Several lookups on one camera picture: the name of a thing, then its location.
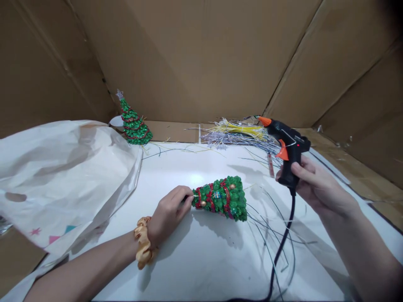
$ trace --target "glue gun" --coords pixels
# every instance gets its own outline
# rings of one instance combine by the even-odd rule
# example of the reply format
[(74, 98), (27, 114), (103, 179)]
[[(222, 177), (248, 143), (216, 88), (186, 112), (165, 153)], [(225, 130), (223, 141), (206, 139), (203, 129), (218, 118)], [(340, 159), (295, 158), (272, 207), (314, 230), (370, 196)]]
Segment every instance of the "glue gun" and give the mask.
[(267, 133), (274, 137), (280, 144), (281, 150), (276, 155), (283, 160), (283, 172), (278, 182), (290, 189), (295, 195), (295, 188), (299, 178), (291, 172), (291, 164), (297, 162), (301, 164), (301, 153), (309, 151), (311, 142), (301, 134), (282, 122), (259, 116), (258, 119), (266, 127)]

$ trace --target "white paper bag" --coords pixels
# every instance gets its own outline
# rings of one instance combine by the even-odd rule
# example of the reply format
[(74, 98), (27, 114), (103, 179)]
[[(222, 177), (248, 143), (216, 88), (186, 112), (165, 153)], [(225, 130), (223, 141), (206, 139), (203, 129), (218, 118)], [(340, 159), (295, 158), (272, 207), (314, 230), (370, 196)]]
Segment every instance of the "white paper bag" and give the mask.
[(95, 121), (60, 121), (0, 140), (0, 215), (63, 255), (135, 189), (142, 149)]

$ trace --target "green christmas tree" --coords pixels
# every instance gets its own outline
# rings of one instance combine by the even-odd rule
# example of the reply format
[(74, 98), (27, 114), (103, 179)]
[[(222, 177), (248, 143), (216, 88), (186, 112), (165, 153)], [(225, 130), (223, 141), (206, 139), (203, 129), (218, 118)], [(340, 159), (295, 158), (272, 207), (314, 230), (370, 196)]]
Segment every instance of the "green christmas tree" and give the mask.
[(116, 95), (120, 100), (123, 127), (125, 128), (127, 142), (133, 145), (145, 145), (152, 139), (150, 129), (144, 124), (143, 119), (127, 104), (123, 97), (123, 91), (118, 89)]
[(246, 221), (245, 193), (239, 176), (228, 176), (211, 184), (193, 190), (192, 206), (213, 213), (219, 213), (235, 221)]

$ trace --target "white table surface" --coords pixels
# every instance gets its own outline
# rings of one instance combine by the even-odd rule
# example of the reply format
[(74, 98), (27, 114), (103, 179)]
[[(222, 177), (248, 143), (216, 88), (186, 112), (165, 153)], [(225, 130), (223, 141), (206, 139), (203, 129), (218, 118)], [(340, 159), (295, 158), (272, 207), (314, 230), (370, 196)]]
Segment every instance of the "white table surface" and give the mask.
[[(212, 151), (207, 150), (206, 145), (158, 145), (163, 146), (162, 151), (166, 151), (166, 148), (188, 147), (196, 152), (173, 150), (158, 155), (159, 147), (148, 144), (145, 149), (149, 156), (157, 155), (146, 158), (147, 154), (144, 153), (136, 190), (111, 217), (105, 231), (97, 239), (79, 244), (71, 252), (70, 259), (133, 230), (137, 220), (142, 216), (152, 215), (159, 200), (175, 186), (187, 185), (193, 189), (228, 175), (240, 176), (244, 189), (252, 186), (245, 190), (247, 203), (260, 215), (270, 219), (266, 221), (271, 228), (281, 234), (284, 232), (284, 222), (262, 188), (271, 195), (285, 219), (288, 219), (291, 207), (289, 191), (269, 177), (265, 164), (241, 159), (252, 158), (244, 147), (229, 146), (226, 150)], [(248, 149), (262, 158), (266, 156), (264, 151), (257, 148)], [(316, 160), (311, 154), (306, 155)], [(357, 199), (362, 211), (374, 224), (386, 245), (403, 263), (403, 236), (371, 209), (366, 201), (340, 183)], [(247, 210), (265, 224), (250, 206), (247, 206)], [(274, 259), (279, 242), (271, 231), (259, 224), (258, 226)], [(317, 243), (294, 243), (294, 261), (293, 249), (287, 240), (284, 252), (288, 266), (284, 254), (277, 264), (281, 290), (286, 290), (284, 300), (351, 300), (345, 267), (319, 217), (299, 196), (296, 197), (295, 218), (290, 233), (293, 240)], [(132, 263), (94, 300), (216, 301), (235, 297), (263, 299), (269, 290), (271, 269), (270, 255), (253, 220), (248, 218), (247, 222), (234, 222), (193, 208), (191, 214), (161, 246), (155, 264), (139, 271), (137, 263)], [(279, 289), (275, 283), (272, 297), (277, 296)]]

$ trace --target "glue gun cord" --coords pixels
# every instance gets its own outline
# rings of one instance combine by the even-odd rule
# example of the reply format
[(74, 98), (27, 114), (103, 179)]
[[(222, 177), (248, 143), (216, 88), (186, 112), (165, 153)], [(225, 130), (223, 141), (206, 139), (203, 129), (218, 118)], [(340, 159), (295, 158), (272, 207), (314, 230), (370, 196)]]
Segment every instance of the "glue gun cord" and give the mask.
[(281, 239), (280, 246), (279, 246), (279, 248), (278, 248), (278, 250), (277, 250), (277, 253), (276, 253), (276, 256), (275, 256), (275, 258), (274, 258), (274, 265), (273, 265), (272, 274), (271, 274), (271, 277), (270, 277), (269, 295), (267, 296), (266, 301), (270, 301), (270, 298), (272, 297), (272, 293), (273, 293), (273, 282), (274, 282), (274, 274), (275, 274), (275, 267), (276, 267), (276, 265), (277, 265), (278, 259), (280, 258), (280, 254), (281, 254), (281, 252), (282, 252), (282, 250), (283, 250), (283, 248), (284, 248), (285, 241), (287, 240), (288, 233), (290, 232), (291, 224), (293, 223), (293, 219), (294, 219), (294, 211), (295, 211), (295, 191), (294, 191), (294, 192), (291, 192), (291, 195), (292, 195), (292, 204), (291, 204), (290, 219), (288, 220), (287, 227), (286, 227), (286, 229), (285, 229), (285, 231), (284, 231), (283, 238)]

